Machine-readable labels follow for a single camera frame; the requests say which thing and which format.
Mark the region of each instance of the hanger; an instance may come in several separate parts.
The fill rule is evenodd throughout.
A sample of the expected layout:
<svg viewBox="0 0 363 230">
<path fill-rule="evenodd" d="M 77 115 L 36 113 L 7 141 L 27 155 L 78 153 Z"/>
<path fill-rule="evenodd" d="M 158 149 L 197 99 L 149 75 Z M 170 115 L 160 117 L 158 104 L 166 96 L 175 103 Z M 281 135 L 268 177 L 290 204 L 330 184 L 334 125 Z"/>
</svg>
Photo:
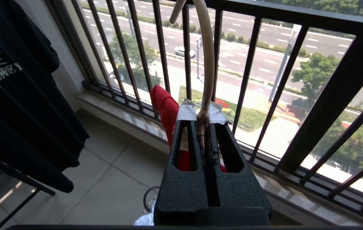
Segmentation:
<svg viewBox="0 0 363 230">
<path fill-rule="evenodd" d="M 177 0 L 173 12 L 170 16 L 170 23 L 174 24 L 181 9 L 187 0 Z M 204 0 L 193 0 L 199 17 L 201 36 L 203 38 L 204 50 L 204 91 L 201 101 L 201 109 L 197 114 L 199 126 L 204 125 L 207 118 L 209 103 L 211 101 L 212 90 L 214 87 L 215 63 L 214 63 L 214 44 L 212 40 L 211 22 L 208 16 L 208 9 Z"/>
</svg>

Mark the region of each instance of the black t-shirt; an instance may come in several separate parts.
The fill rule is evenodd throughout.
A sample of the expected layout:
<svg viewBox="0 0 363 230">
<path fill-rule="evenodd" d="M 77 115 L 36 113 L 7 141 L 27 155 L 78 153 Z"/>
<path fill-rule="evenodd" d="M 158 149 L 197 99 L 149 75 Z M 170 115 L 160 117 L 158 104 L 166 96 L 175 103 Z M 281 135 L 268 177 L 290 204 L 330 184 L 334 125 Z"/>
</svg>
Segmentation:
<svg viewBox="0 0 363 230">
<path fill-rule="evenodd" d="M 13 143 L 1 148 L 12 156 L 5 159 L 3 152 L 0 156 L 17 168 L 15 162 L 29 155 L 30 160 L 24 159 L 26 164 L 18 164 L 18 170 L 48 185 L 50 179 L 40 170 L 35 172 L 35 166 L 61 172 L 79 165 L 79 153 L 88 138 L 51 76 L 59 66 L 59 59 L 50 45 L 18 4 L 0 0 L 0 126 L 6 125 L 0 131 L 11 130 L 0 133 L 0 141 L 7 137 L 14 139 L 9 137 L 14 133 L 20 137 L 16 140 L 26 142 L 22 146 L 30 146 L 19 147 L 16 153 Z M 55 188 L 70 192 L 73 186 Z"/>
</svg>

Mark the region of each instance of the white car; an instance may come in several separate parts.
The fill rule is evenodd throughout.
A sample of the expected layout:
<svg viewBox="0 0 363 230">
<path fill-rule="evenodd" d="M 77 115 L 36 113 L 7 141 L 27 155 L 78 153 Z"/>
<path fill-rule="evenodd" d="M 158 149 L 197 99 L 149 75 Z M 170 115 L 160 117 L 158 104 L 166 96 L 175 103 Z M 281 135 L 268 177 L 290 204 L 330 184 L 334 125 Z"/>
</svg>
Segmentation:
<svg viewBox="0 0 363 230">
<path fill-rule="evenodd" d="M 110 77 L 110 78 L 115 78 L 116 76 L 114 75 L 114 73 L 111 73 L 109 77 Z M 121 80 L 121 81 L 123 81 L 123 80 L 124 80 L 124 76 L 123 76 L 123 74 L 119 74 L 119 77 L 120 77 L 120 80 Z"/>
<path fill-rule="evenodd" d="M 184 57 L 184 46 L 176 46 L 174 48 L 174 53 L 178 56 Z M 192 50 L 190 50 L 190 58 L 193 58 L 196 55 L 196 53 Z"/>
</svg>

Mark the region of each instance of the balcony railing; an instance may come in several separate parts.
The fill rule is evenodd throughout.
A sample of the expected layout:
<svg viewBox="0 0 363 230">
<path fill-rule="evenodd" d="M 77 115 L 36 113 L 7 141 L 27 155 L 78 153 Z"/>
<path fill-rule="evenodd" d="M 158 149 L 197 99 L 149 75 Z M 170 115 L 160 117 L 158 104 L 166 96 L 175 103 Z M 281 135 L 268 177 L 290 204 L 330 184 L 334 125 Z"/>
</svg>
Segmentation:
<svg viewBox="0 0 363 230">
<path fill-rule="evenodd" d="M 47 4 L 86 89 L 157 121 L 148 94 L 156 83 L 175 100 L 200 104 L 204 69 L 192 1 L 177 25 L 167 21 L 172 1 Z M 363 6 L 354 15 L 263 1 L 207 6 L 212 100 L 224 106 L 249 163 L 363 216 Z"/>
</svg>

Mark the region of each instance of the black plastic object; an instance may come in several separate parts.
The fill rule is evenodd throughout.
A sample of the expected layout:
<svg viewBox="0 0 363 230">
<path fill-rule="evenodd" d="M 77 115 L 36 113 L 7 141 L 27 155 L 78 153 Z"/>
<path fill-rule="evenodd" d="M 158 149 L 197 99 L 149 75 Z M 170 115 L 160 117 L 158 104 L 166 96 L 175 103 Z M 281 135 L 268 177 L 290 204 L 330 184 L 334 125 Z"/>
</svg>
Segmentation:
<svg viewBox="0 0 363 230">
<path fill-rule="evenodd" d="M 188 133 L 191 172 L 182 172 L 175 167 L 184 127 L 187 127 Z M 200 138 L 196 121 L 176 122 L 167 168 L 155 205 L 154 224 L 269 225 L 271 204 L 228 124 L 208 126 L 205 151 Z M 222 172 L 220 167 L 220 151 L 226 172 Z"/>
</svg>

